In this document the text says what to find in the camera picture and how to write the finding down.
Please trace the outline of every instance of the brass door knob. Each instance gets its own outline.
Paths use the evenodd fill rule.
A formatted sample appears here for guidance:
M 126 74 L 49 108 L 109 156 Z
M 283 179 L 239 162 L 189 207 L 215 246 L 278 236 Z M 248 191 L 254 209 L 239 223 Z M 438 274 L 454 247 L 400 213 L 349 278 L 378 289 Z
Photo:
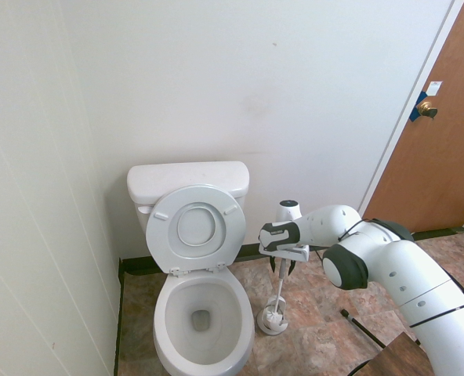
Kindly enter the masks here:
M 437 114 L 437 108 L 432 107 L 431 102 L 424 102 L 420 103 L 417 109 L 419 110 L 419 114 L 421 116 L 428 116 L 431 119 L 434 119 L 434 117 Z

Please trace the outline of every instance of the toilet tank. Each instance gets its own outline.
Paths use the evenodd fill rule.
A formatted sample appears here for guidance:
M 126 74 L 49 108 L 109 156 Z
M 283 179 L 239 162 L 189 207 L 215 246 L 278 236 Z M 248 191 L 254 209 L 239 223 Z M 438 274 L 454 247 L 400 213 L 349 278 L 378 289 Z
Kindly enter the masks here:
M 249 171 L 242 162 L 191 162 L 145 164 L 128 173 L 128 191 L 135 203 L 143 231 L 157 201 L 183 186 L 209 184 L 228 192 L 244 207 L 249 187 Z

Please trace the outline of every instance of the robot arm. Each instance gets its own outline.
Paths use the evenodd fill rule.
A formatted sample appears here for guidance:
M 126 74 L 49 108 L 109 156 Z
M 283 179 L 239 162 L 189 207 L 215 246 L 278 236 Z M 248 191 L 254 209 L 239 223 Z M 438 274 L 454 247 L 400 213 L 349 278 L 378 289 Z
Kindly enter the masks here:
M 464 293 L 408 235 L 400 225 L 365 222 L 351 207 L 334 205 L 267 223 L 259 240 L 263 253 L 300 244 L 328 247 L 323 268 L 336 287 L 380 283 L 426 349 L 435 374 L 464 375 Z

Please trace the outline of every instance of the white wall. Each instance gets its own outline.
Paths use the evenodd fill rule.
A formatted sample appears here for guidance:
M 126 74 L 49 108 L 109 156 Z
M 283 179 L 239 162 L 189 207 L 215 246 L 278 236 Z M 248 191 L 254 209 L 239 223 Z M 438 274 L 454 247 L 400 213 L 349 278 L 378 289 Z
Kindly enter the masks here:
M 248 235 L 277 203 L 363 200 L 450 0 L 62 0 L 122 258 L 133 165 L 239 160 Z
M 0 1 L 0 375 L 112 375 L 120 286 L 57 3 Z

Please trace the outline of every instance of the wooden table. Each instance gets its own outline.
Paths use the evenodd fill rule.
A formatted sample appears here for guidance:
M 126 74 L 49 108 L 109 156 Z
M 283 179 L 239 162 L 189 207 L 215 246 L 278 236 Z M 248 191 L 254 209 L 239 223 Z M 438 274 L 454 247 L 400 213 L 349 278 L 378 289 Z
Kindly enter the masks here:
M 357 376 L 435 376 L 429 358 L 406 333 L 362 367 Z

